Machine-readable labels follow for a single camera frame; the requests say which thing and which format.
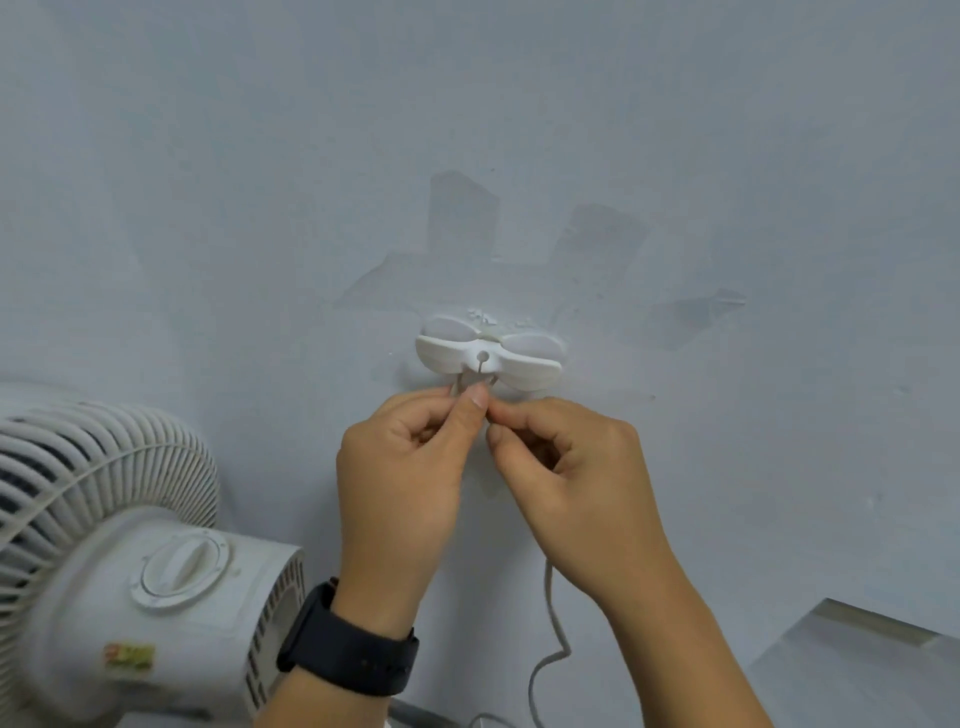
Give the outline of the person's right hand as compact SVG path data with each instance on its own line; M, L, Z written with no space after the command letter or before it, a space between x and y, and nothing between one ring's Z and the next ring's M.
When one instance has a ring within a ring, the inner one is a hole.
M605 583L629 570L678 562L639 434L628 422L553 396L494 398L487 419L553 443L555 475L530 491L510 492L545 556L579 590L594 600Z

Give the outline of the person's left hand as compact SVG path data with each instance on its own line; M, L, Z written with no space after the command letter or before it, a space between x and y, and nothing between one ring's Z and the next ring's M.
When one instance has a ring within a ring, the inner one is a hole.
M344 432L339 583L421 590L421 605L461 499L462 481L451 489L439 477L439 429L453 397L444 388L397 394Z

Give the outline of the person's right forearm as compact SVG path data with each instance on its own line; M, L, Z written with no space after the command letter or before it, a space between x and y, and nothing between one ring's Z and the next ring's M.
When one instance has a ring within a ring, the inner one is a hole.
M630 673L643 728L774 728L713 612L675 559L613 577L594 601Z

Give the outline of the person's left forearm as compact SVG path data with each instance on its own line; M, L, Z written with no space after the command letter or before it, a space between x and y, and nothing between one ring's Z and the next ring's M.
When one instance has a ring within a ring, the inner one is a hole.
M342 578L331 609L366 631L394 640L413 630L423 592ZM385 728L393 697L368 697L294 668L253 728Z

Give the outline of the black wrist watch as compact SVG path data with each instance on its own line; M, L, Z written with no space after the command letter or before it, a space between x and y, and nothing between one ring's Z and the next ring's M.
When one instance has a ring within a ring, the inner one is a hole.
M371 633L332 612L339 579L332 577L306 596L278 650L275 667L312 674L369 698L393 698L407 687L419 653L414 630L402 639Z

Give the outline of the white fan knob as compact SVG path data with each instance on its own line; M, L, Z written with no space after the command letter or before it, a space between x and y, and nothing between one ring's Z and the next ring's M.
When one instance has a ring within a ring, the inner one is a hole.
M213 590L232 560L227 537L209 529L174 532L141 559L129 580L129 595L141 608L186 608Z

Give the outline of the yellow red fan sticker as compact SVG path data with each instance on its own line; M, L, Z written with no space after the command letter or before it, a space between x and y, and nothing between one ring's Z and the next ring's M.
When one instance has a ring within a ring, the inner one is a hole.
M103 668L114 674L150 674L156 658L157 646L151 642L112 641L102 648Z

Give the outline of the white electric fan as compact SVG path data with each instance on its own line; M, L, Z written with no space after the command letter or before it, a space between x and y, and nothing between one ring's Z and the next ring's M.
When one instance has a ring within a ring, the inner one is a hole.
M220 485L171 414L0 383L0 728L253 728L304 552L223 530ZM189 529L226 537L225 575L185 608L141 608L141 559ZM155 644L152 672L106 671L111 642Z

